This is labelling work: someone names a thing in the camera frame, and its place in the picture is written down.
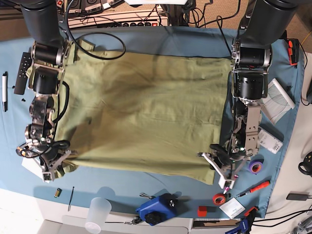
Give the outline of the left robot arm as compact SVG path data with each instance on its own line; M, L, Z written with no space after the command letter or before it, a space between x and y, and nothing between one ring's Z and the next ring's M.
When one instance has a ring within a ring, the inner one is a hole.
M220 175L219 186L228 191L237 173L259 151L260 101L268 96L272 44L280 39L305 0L251 0L229 47L232 57L231 93L234 128L224 145L211 144L202 153Z

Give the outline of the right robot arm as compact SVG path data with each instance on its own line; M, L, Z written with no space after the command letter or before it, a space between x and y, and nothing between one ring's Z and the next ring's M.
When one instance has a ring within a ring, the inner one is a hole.
M15 94L22 95L26 88L35 97L29 107L32 122L25 129L25 143L16 149L19 156L38 158L42 180L53 181L63 161L74 154L70 142L55 140L59 120L65 111L60 110L59 88L65 86L65 104L69 102L69 86L63 82L65 66L71 44L60 34L57 4L54 0L19 0L28 32L34 43L28 57L31 59L31 76L19 74Z

